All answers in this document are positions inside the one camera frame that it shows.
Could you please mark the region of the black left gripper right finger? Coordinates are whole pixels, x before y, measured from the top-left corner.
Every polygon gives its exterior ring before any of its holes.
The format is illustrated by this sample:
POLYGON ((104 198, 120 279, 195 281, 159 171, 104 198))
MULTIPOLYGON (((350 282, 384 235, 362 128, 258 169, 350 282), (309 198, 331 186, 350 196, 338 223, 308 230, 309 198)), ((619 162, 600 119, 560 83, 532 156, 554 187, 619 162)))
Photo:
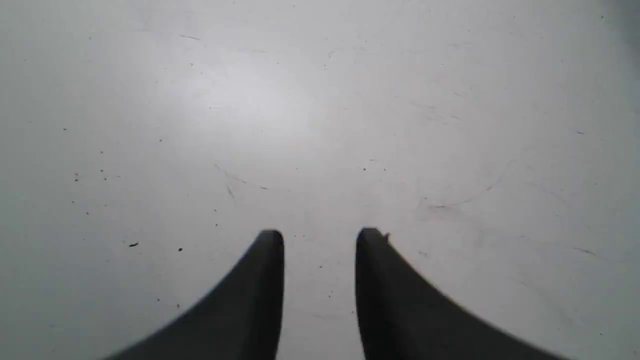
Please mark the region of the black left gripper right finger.
POLYGON ((355 301, 367 360, 560 359, 464 310, 377 228, 362 228, 356 240, 355 301))

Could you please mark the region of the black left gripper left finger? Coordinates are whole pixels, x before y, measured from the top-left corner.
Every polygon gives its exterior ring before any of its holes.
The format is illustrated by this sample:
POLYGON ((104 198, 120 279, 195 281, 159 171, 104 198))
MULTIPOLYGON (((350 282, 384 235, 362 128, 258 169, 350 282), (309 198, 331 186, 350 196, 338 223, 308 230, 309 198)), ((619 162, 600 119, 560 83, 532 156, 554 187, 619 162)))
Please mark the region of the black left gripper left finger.
POLYGON ((285 246, 261 231, 217 286, 112 360, 274 360, 282 329, 285 246))

